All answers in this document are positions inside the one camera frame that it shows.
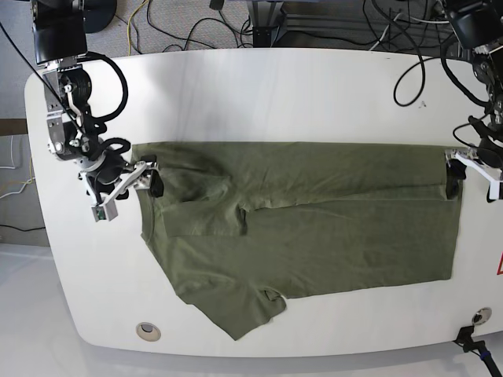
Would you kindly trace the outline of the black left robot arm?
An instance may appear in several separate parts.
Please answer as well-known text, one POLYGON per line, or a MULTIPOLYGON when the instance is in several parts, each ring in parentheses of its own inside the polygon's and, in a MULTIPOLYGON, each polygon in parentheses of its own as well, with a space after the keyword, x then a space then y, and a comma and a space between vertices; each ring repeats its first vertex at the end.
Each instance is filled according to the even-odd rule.
POLYGON ((502 2, 442 1, 442 10, 453 28, 454 36, 441 47, 441 64, 451 82, 474 104, 484 109, 489 119, 468 117, 468 125, 478 134, 477 145, 463 142, 463 148, 446 151, 448 196, 455 196, 468 167, 489 183, 486 201, 502 199, 502 2), (474 76, 486 87, 488 99, 482 101, 470 92, 447 65, 447 50, 454 42, 472 54, 474 76))

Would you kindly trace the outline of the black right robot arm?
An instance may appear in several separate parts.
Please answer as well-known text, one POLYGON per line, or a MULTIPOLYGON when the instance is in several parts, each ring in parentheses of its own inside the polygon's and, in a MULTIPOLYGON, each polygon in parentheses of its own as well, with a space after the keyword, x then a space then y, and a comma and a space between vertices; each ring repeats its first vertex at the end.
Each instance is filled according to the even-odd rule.
POLYGON ((79 167, 78 179, 104 210, 116 200, 126 199, 129 189, 145 190, 153 197, 163 195, 163 182, 155 156, 129 163, 129 141, 102 134, 107 123, 125 109, 129 97, 126 78, 109 57, 88 49, 88 34, 103 31, 116 14, 115 1, 33 1, 31 2, 35 62, 45 68, 44 85, 49 131, 49 150, 61 161, 79 167), (117 75, 121 85, 119 105, 112 112, 94 116, 89 99, 92 82, 83 63, 101 60, 117 75))

